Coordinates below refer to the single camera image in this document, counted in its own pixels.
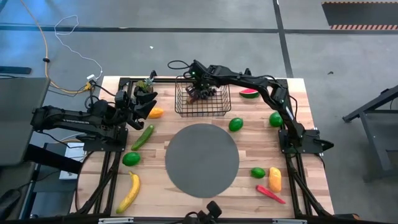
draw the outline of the yellow banana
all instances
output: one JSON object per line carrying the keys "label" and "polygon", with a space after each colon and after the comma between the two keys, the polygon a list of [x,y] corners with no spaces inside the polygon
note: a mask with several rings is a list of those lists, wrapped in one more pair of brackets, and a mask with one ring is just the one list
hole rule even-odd
{"label": "yellow banana", "polygon": [[137,174],[133,174],[132,172],[129,171],[130,178],[131,178],[131,189],[127,196],[123,199],[123,201],[120,203],[118,209],[116,209],[116,213],[123,213],[126,211],[126,209],[131,205],[132,201],[137,197],[138,190],[139,190],[139,178]]}

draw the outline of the green lime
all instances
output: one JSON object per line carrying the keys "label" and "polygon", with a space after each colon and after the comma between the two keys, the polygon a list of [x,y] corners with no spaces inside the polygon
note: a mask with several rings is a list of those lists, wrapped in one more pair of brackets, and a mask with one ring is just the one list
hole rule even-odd
{"label": "green lime", "polygon": [[123,164],[126,166],[134,166],[141,160],[141,156],[136,152],[129,152],[123,156]]}
{"label": "green lime", "polygon": [[278,112],[272,113],[271,116],[269,116],[269,124],[272,127],[280,127],[283,122],[284,121],[282,120]]}
{"label": "green lime", "polygon": [[251,176],[254,178],[263,178],[266,175],[266,172],[261,169],[260,167],[255,167],[253,169],[251,169]]}
{"label": "green lime", "polygon": [[239,131],[243,127],[242,118],[234,118],[229,122],[230,131]]}

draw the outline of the gray circle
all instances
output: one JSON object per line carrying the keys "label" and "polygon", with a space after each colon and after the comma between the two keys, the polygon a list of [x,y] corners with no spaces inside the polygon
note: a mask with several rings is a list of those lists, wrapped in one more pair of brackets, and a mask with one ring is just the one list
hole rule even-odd
{"label": "gray circle", "polygon": [[176,187],[198,198],[222,193],[239,169],[238,148],[232,137],[212,124],[180,130],[166,150],[166,170]]}

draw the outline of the wire basket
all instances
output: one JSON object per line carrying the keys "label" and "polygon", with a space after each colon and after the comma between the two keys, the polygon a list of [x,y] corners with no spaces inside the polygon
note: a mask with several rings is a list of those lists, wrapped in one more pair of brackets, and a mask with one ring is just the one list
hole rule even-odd
{"label": "wire basket", "polygon": [[185,82],[184,79],[182,76],[175,79],[175,112],[181,117],[224,116],[231,110],[229,85],[214,87],[216,88],[215,95],[209,96],[207,100],[188,103],[190,95],[185,89],[192,83]]}

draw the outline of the concrete floor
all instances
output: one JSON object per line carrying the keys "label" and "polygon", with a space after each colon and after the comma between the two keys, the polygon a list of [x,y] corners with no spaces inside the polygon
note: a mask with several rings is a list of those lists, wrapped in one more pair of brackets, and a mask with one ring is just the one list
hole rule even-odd
{"label": "concrete floor", "polygon": [[[26,0],[44,25],[77,14],[82,26],[213,27],[275,29],[272,0]],[[318,0],[279,0],[285,29],[329,29]],[[64,25],[74,25],[70,19]],[[18,0],[8,0],[1,24],[33,24]],[[61,46],[45,33],[52,60],[49,74],[59,85],[78,89],[99,68]],[[178,75],[170,60],[198,59],[233,70],[286,77],[278,34],[102,33],[76,32],[62,39],[103,67],[103,75]],[[326,176],[335,213],[357,213],[364,220],[398,220],[398,179],[365,184],[362,176],[375,169],[359,120],[341,117],[397,84],[397,35],[286,35],[294,77],[304,78],[315,125],[323,139],[335,143],[325,153]],[[32,67],[44,76],[44,45],[39,32],[0,31],[1,65]],[[45,105],[83,110],[86,93],[74,98],[48,93]],[[56,138],[73,132],[53,130]],[[32,142],[53,142],[35,134]]]}

